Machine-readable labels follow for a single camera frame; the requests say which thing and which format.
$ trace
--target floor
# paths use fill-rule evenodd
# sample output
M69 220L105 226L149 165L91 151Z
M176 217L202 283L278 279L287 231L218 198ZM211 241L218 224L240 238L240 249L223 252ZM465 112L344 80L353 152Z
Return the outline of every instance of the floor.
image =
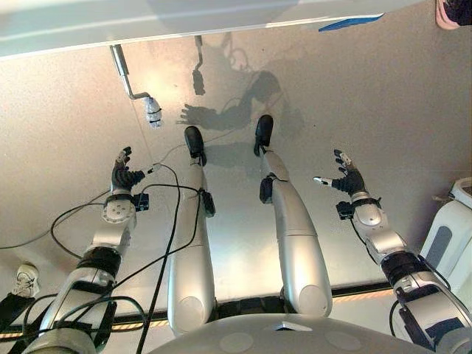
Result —
M203 42L203 96L193 87L194 38L123 46L134 91L150 92L163 108L157 131L147 126L142 103L126 97L106 47L0 62L0 246L39 235L60 213L106 190L114 157L127 145L131 168L164 159L184 184L183 131L193 124L207 141L205 172L217 209L207 221L216 296L276 294L282 281L274 213L259 202L252 153L257 118L270 113L272 148L313 219L332 286L384 280L350 224L337 217L335 205L347 196L312 181L339 176L333 148L355 160L392 226L419 250L439 207L432 196L471 175L470 29L440 30L434 2L425 1L334 32L303 25L206 35ZM157 181L172 176L159 170L135 190ZM150 197L119 279L165 250L176 192L152 190ZM77 213L58 237L84 252L99 210ZM41 294L56 292L76 265L49 236L0 250L5 293L25 260L39 268ZM117 294L147 308L157 274L154 267ZM166 288L167 279L158 308L167 306Z

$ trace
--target robotic finger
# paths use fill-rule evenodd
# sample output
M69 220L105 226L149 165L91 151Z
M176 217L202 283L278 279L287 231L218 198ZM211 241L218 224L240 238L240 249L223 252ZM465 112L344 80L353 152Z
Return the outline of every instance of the robotic finger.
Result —
M362 175L354 165L353 160L340 150L334 150L336 162L341 166L338 168L344 174L343 178L330 179L313 177L313 180L321 185L329 186L353 195L357 192L366 192Z

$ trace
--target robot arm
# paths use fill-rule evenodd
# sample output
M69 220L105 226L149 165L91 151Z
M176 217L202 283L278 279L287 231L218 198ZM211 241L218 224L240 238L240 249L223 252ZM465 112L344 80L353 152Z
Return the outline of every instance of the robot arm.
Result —
M135 206L136 198L131 195L131 188L145 177L142 171L128 171L126 163L130 160L130 154L131 148L127 147L115 160L111 174L111 196L107 198L103 207L100 227L76 269L67 277L46 312L41 330L55 328L70 310L111 293L136 225L138 206ZM148 201L147 196L139 195L139 201L142 200ZM56 347L75 350L74 343L83 342L83 338L91 339L93 342L91 347L100 350L108 340L109 333L104 334L104 332L111 329L116 307L116 303L110 302L97 304L86 311L80 320L74 322L74 319L82 313L79 311L63 323L64 327L67 327L66 330L46 332L31 343L25 353L34 353L44 348L51 350Z
M468 309L389 226L379 200L370 196L353 161L340 150L334 153L344 177L313 180L349 194L350 203L336 206L339 217L351 219L370 256L385 273L401 304L400 316L412 341L436 350L446 333L470 329L472 317Z

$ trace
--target black connector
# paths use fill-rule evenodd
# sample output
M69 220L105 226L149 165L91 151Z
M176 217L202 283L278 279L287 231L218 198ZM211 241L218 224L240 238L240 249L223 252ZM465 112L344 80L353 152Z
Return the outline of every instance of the black connector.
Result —
M149 195L147 193L133 195L131 202L134 204L136 212L149 210Z

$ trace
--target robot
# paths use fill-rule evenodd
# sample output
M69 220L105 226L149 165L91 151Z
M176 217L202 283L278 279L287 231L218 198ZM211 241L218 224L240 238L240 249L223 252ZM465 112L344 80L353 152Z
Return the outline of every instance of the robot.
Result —
M290 313L213 320L216 300L205 220L215 214L215 208L206 191L204 142L196 127L188 127L190 186L203 198L192 190L183 191L174 249L186 243L198 203L205 213L198 216L192 243L170 255L167 313L176 339L151 353L469 353L472 316L468 309L422 257L408 250L389 226L379 200L367 191L353 161L340 150L334 153L344 177L315 177L314 181L350 196L350 203L336 206L338 214L342 220L351 219L368 254L385 273L413 344L328 318L332 298L322 250L282 159L269 150L273 124L268 115L259 119L254 154L261 161L260 200L274 206L282 293ZM114 302L95 305L79 319L76 314L75 320L70 316L66 322L63 316L111 292L136 225L136 196L131 189L145 177L141 171L127 170L130 153L126 148L118 155L102 226L42 320L41 329L50 330L24 353L97 353L106 344L108 336L103 330L111 329Z

